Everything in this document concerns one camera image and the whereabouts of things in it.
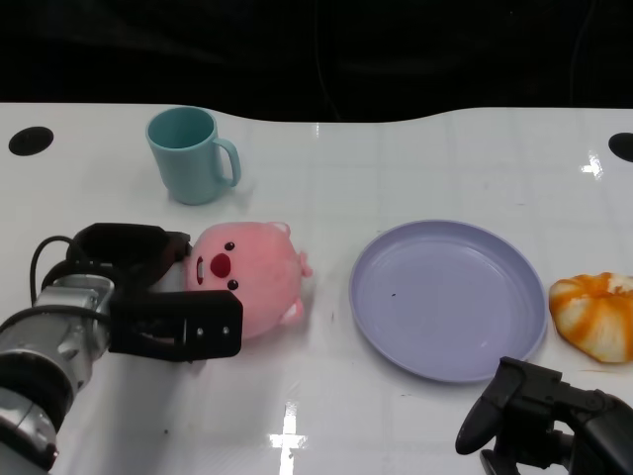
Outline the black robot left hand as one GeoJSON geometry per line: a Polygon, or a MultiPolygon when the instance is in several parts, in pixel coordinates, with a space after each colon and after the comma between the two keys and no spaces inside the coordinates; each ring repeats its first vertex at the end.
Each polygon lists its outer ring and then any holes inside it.
{"type": "Polygon", "coordinates": [[[75,235],[69,261],[114,282],[109,350],[172,362],[233,357],[241,350],[241,302],[226,290],[155,291],[182,270],[192,246],[184,233],[138,224],[93,224],[75,235]]]}

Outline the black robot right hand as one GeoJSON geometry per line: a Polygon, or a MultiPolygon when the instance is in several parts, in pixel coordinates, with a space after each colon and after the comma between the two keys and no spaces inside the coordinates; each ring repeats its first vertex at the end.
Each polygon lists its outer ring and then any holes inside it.
{"type": "Polygon", "coordinates": [[[632,408],[600,390],[576,388],[558,371],[503,357],[462,423],[455,449],[478,451],[488,474],[517,474],[520,464],[630,474],[632,408]]]}

